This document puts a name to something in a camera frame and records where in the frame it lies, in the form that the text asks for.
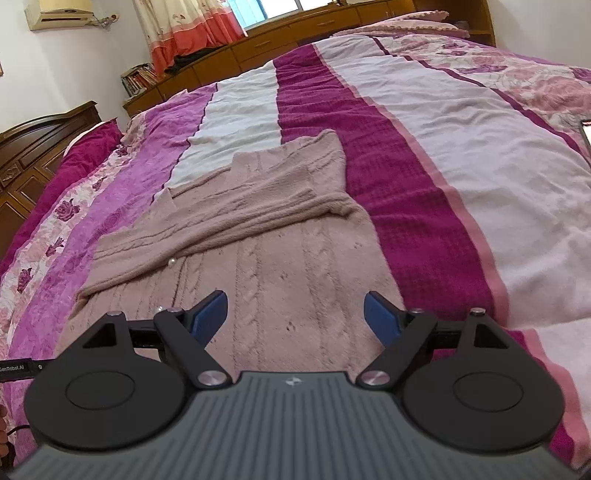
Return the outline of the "pink knitted sweater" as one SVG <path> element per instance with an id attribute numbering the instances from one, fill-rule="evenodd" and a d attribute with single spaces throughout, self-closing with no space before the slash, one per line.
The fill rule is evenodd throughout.
<path id="1" fill-rule="evenodd" d="M 346 192 L 334 131 L 238 153 L 102 237 L 57 347 L 106 312 L 148 319 L 215 290 L 228 316 L 207 349 L 231 375 L 358 374 L 382 351 L 363 300 L 402 297 L 369 213 Z"/>

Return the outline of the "dark clothes on cabinet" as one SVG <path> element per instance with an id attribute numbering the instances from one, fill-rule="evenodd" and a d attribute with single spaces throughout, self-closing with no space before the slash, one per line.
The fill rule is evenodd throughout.
<path id="1" fill-rule="evenodd" d="M 204 58 L 205 56 L 214 53 L 216 50 L 219 50 L 219 47 L 204 48 L 190 54 L 175 55 L 173 57 L 172 63 L 164 69 L 164 73 L 166 75 L 174 75 L 182 68 L 185 68 L 186 66 L 189 66 L 194 62 L 197 62 L 201 58 Z"/>

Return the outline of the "purple pink striped bedspread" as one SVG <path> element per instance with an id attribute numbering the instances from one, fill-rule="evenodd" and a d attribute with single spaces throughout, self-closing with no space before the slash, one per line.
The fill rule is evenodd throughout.
<path id="1" fill-rule="evenodd" d="M 336 36 L 131 121 L 1 275 L 5 479 L 586 479 L 590 74 L 443 35 Z M 153 317 L 58 340 L 98 241 L 168 189 L 334 131 L 401 310 L 438 319 L 394 388 L 242 371 L 192 388 Z"/>

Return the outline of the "magenta pillow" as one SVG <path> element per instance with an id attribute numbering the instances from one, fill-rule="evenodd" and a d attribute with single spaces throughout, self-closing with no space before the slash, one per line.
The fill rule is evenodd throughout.
<path id="1" fill-rule="evenodd" d="M 122 136 L 117 120 L 111 119 L 85 132 L 64 151 L 57 173 L 44 187 L 35 207 L 14 235 L 1 261 L 1 275 L 8 270 L 19 248 L 32 237 L 56 201 L 75 183 L 103 164 L 120 143 Z"/>

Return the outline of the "dark wooden headboard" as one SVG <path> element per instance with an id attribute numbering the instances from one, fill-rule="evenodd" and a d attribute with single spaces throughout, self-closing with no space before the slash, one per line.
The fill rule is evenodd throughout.
<path id="1" fill-rule="evenodd" d="M 99 122 L 96 103 L 88 101 L 68 112 L 38 117 L 1 134 L 2 253 L 8 250 L 56 174 L 69 142 Z"/>

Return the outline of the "stack of books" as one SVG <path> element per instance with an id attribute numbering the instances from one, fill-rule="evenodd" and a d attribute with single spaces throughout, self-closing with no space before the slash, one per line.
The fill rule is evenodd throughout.
<path id="1" fill-rule="evenodd" d="M 129 97 L 134 97 L 154 87 L 158 83 L 151 63 L 139 64 L 121 75 L 121 83 Z"/>

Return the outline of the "floral orange curtain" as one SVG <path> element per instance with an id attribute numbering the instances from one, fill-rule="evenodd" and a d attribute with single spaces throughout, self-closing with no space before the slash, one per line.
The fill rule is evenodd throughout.
<path id="1" fill-rule="evenodd" d="M 140 0 L 133 4 L 158 77 L 175 65 L 177 57 L 245 38 L 225 1 Z"/>

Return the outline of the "pink folded blanket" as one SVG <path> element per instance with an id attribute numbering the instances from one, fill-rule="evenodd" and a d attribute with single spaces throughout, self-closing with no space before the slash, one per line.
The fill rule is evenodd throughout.
<path id="1" fill-rule="evenodd" d="M 449 13 L 444 10 L 412 12 L 358 28 L 342 30 L 336 32 L 334 37 L 352 34 L 391 36 L 394 34 L 416 33 L 468 39 L 470 33 L 467 30 L 445 22 L 448 16 Z"/>

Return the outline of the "white air conditioner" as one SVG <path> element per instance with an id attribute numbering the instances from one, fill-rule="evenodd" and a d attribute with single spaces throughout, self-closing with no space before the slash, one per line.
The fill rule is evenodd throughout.
<path id="1" fill-rule="evenodd" d="M 94 19 L 90 0 L 30 0 L 24 13 L 31 31 L 84 27 Z"/>

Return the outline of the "window with blue frame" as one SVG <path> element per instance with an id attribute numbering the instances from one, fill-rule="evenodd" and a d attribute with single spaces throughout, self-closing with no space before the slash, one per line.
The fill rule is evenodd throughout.
<path id="1" fill-rule="evenodd" d="M 287 14 L 304 12 L 331 4 L 329 0 L 228 0 L 226 1 L 244 30 Z"/>

